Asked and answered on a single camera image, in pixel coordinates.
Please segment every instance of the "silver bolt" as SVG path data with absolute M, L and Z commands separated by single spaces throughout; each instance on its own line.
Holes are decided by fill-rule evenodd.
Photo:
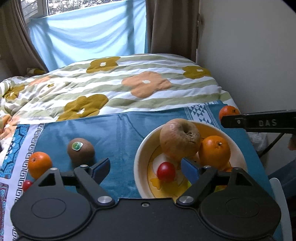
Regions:
M 192 203 L 194 199 L 191 196 L 182 196 L 179 198 L 179 201 L 184 204 L 189 204 L 189 203 Z
M 143 203 L 142 203 L 142 207 L 149 207 L 149 206 L 150 206 L 150 204 L 147 203 L 147 202 L 143 202 Z
M 102 204 L 106 204 L 106 203 L 109 203 L 109 202 L 112 202 L 112 198 L 110 196 L 100 196 L 98 198 L 98 202 L 99 203 L 102 203 Z

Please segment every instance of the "bedspread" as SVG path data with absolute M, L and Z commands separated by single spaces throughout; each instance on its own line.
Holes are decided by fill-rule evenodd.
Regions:
M 65 121 L 127 111 L 156 111 L 221 100 L 235 105 L 210 72 L 171 54 L 113 56 L 76 62 L 0 83 L 0 135 L 9 149 L 17 124 Z

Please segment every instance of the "plastic bag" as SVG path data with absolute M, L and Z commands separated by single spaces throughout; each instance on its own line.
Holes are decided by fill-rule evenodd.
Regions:
M 263 132 L 247 132 L 257 152 L 265 150 L 267 147 L 267 133 Z

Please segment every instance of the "black cable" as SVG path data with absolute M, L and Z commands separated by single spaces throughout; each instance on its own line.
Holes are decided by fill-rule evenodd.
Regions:
M 258 156 L 259 156 L 259 158 L 261 158 L 263 155 L 265 155 L 278 141 L 279 141 L 279 139 L 281 139 L 282 137 L 283 137 L 283 135 L 284 135 L 285 133 L 281 133 L 281 134 L 279 134 L 278 135 L 278 137 L 276 138 L 276 139 L 274 139 L 274 141 L 271 143 L 271 144 L 269 144 L 269 146 L 268 147 L 266 147 L 262 152 L 261 152 L 261 154 L 258 154 Z

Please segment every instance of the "kiwi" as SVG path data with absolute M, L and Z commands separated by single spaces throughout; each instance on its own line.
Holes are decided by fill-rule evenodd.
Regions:
M 94 164 L 94 146 L 83 138 L 71 140 L 68 144 L 67 152 L 72 161 L 73 168 L 83 164 L 89 166 Z

